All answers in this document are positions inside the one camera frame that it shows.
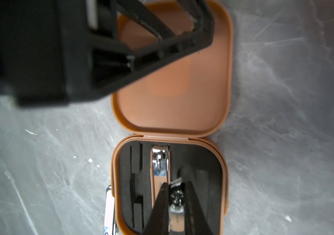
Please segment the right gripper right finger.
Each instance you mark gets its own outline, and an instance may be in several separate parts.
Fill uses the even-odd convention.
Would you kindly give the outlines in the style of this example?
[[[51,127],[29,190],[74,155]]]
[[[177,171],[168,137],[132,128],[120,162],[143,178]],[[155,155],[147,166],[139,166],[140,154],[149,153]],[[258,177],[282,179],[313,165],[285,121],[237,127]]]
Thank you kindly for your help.
[[[212,235],[192,182],[185,182],[184,188],[185,234]]]

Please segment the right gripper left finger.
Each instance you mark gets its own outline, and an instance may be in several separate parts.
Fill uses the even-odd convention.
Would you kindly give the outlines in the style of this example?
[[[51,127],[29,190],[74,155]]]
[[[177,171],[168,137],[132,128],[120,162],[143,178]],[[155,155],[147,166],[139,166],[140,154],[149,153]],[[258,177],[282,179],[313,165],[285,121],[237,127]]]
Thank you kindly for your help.
[[[169,189],[169,184],[162,184],[142,235],[169,234]]]

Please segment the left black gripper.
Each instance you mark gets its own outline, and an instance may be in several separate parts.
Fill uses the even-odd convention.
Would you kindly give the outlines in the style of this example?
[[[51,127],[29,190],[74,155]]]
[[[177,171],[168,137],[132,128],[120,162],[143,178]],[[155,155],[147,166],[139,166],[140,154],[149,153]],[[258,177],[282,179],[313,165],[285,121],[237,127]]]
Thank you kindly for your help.
[[[0,1],[0,96],[20,107],[105,96],[211,45],[206,1],[179,1],[177,35],[141,1]]]

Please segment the small brown nail clipper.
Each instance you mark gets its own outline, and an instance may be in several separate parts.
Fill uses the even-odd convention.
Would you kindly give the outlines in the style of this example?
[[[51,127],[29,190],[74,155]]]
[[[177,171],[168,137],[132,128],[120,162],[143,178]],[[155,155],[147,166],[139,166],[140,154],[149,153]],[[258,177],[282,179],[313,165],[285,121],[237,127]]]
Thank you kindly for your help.
[[[185,196],[182,178],[170,183],[169,189],[169,224],[170,231],[182,233],[185,231]]]

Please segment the brown nail file tool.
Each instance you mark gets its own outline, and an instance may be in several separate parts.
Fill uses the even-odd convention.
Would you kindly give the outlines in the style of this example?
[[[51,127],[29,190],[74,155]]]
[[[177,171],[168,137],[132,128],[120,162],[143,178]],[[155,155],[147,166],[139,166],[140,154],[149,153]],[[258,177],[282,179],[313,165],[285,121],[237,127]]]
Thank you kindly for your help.
[[[163,226],[166,228],[167,235],[170,232],[170,215],[169,215],[169,192],[171,181],[171,148],[169,145],[153,145],[151,148],[150,162],[150,179],[151,179],[151,199],[152,208],[158,202],[160,190],[162,190],[162,206]]]

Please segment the brown clipper case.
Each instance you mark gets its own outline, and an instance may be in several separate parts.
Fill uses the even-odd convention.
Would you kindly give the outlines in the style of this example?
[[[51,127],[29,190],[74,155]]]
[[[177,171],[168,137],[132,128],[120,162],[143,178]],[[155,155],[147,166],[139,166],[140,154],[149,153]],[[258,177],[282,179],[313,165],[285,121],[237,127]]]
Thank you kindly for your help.
[[[131,136],[112,156],[114,219],[125,235],[143,231],[162,179],[153,176],[153,149],[170,155],[169,179],[192,182],[206,221],[224,233],[229,176],[223,154],[209,140],[225,121],[231,100],[233,22],[217,1],[212,44],[115,92],[113,113]]]

